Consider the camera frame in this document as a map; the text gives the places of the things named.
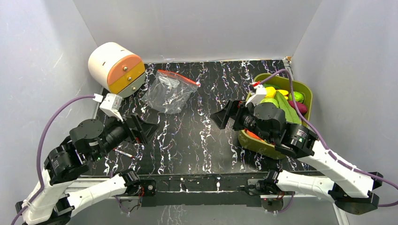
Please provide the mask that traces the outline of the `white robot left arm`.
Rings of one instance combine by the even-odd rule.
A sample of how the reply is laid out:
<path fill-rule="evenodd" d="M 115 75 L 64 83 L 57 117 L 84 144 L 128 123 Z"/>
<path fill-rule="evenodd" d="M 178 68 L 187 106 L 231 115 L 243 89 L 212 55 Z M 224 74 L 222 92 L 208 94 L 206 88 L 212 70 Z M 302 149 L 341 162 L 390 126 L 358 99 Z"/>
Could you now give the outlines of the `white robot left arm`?
<path fill-rule="evenodd" d="M 148 143 L 159 125 L 142 120 L 136 113 L 119 121 L 102 123 L 87 119 L 70 130 L 64 141 L 48 154 L 38 184 L 26 200 L 15 207 L 26 225 L 64 225 L 83 209 L 117 195 L 135 195 L 140 179 L 133 169 L 83 190 L 66 189 L 80 175 L 116 149 L 122 142 Z"/>

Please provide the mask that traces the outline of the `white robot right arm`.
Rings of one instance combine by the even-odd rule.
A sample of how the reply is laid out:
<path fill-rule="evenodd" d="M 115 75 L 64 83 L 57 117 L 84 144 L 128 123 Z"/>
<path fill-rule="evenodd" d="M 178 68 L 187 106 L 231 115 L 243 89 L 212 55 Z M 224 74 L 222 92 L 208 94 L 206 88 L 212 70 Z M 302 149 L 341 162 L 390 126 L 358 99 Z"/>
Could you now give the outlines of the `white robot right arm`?
<path fill-rule="evenodd" d="M 246 129 L 262 140 L 274 143 L 276 151 L 323 174 L 320 178 L 273 170 L 263 180 L 248 184 L 245 192 L 254 195 L 299 192 L 329 200 L 339 209 L 354 215 L 378 208 L 380 198 L 373 191 L 382 185 L 382 181 L 376 178 L 376 173 L 356 172 L 353 165 L 325 149 L 317 134 L 305 126 L 287 122 L 285 112 L 273 103 L 254 105 L 230 100 L 210 117 L 219 129 L 225 129 L 228 120 L 233 119 L 234 130 Z"/>

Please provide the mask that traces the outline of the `clear zip bag orange zipper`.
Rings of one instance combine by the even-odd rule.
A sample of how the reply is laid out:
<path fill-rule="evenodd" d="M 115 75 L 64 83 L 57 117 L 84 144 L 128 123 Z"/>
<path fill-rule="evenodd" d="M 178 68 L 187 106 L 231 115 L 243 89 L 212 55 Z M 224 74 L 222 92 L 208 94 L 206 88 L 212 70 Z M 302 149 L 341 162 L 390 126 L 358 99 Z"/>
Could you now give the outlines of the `clear zip bag orange zipper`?
<path fill-rule="evenodd" d="M 199 87 L 199 82 L 178 73 L 158 70 L 142 101 L 161 113 L 176 114 L 182 111 L 190 95 Z"/>

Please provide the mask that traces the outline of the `green toy cabbage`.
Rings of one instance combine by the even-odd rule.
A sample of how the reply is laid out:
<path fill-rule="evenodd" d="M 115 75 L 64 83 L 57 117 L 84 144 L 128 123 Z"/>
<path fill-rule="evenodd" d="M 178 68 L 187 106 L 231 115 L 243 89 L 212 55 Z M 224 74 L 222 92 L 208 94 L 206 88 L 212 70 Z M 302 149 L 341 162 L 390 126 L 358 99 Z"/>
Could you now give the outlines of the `green toy cabbage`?
<path fill-rule="evenodd" d="M 261 100 L 260 103 L 272 103 L 272 104 L 275 105 L 276 108 L 279 108 L 279 103 L 274 98 L 270 98 L 270 97 L 264 98 L 264 99 Z"/>

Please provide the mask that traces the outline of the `yellow toy banana bunch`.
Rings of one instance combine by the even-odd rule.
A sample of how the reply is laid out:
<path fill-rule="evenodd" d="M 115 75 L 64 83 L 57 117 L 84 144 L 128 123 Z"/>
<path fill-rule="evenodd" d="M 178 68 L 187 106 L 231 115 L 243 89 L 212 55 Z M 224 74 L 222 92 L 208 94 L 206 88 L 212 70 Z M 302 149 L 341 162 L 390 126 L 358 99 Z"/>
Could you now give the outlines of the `yellow toy banana bunch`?
<path fill-rule="evenodd" d="M 277 90 L 272 86 L 265 88 L 266 96 L 265 98 L 275 98 L 276 93 L 282 94 L 286 99 L 288 99 L 289 92 L 287 90 Z"/>

